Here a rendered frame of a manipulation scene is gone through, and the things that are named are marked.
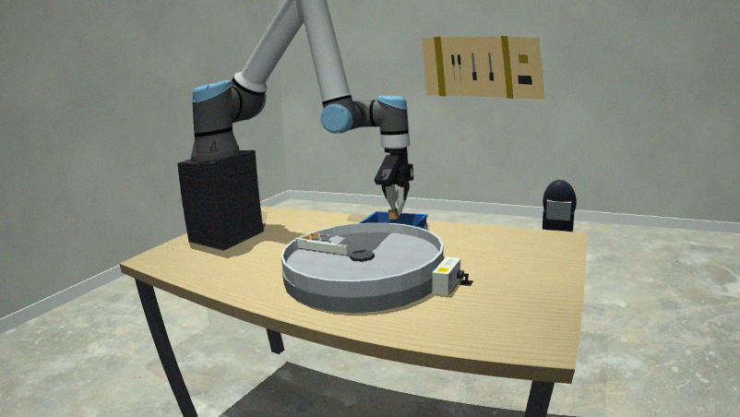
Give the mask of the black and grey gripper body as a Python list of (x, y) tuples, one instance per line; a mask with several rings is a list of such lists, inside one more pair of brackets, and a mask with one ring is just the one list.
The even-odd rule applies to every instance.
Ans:
[[(399, 155), (401, 159), (401, 162), (400, 162), (401, 166), (400, 165), (398, 166), (389, 186), (391, 185), (400, 186), (400, 184), (404, 182), (404, 177), (409, 177), (408, 181), (413, 180), (413, 176), (411, 175), (411, 171), (413, 172), (413, 165), (408, 163), (408, 151), (405, 151), (405, 150), (407, 150), (407, 147), (403, 149), (386, 149), (385, 148), (386, 153), (390, 153), (390, 155)], [(391, 152), (398, 152), (398, 153), (391, 153)]]

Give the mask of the blue open crate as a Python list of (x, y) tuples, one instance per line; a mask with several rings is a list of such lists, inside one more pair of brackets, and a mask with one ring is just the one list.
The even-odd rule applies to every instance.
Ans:
[(366, 219), (362, 220), (360, 223), (368, 223), (368, 222), (397, 223), (397, 224), (411, 225), (411, 226), (415, 226), (415, 227), (419, 227), (419, 228), (427, 230), (428, 229), (428, 224), (426, 223), (427, 217), (428, 217), (428, 214), (401, 213), (397, 219), (391, 220), (388, 218), (388, 212), (376, 211), (370, 216), (368, 216)]

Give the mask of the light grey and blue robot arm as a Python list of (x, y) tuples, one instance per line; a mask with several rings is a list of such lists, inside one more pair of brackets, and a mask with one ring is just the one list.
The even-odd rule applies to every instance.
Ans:
[(193, 90), (195, 141), (191, 161), (214, 161), (240, 153), (233, 123), (261, 113), (267, 99), (266, 82), (303, 23), (322, 97), (321, 123), (325, 129), (338, 134), (380, 126), (381, 147), (410, 146), (408, 108), (403, 97), (352, 102), (327, 0), (285, 0), (242, 72), (236, 73), (231, 82)]

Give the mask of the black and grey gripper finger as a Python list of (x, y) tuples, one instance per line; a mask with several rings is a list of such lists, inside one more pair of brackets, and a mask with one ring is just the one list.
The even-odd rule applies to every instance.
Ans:
[(400, 188), (397, 189), (397, 195), (399, 197), (399, 200), (397, 202), (397, 204), (398, 204), (398, 208), (397, 208), (398, 217), (400, 216), (400, 214), (401, 214), (401, 212), (403, 210), (405, 201), (407, 199), (406, 196), (407, 196), (407, 194), (409, 192), (409, 188), (410, 188), (410, 184), (408, 182), (408, 177), (404, 177), (404, 182), (402, 184), (400, 184)]
[[(383, 193), (385, 195), (385, 198), (387, 199), (392, 211), (396, 211), (397, 208), (395, 206), (396, 201), (398, 200), (397, 191), (395, 189), (395, 185), (381, 185)], [(395, 192), (394, 192), (395, 190)]]

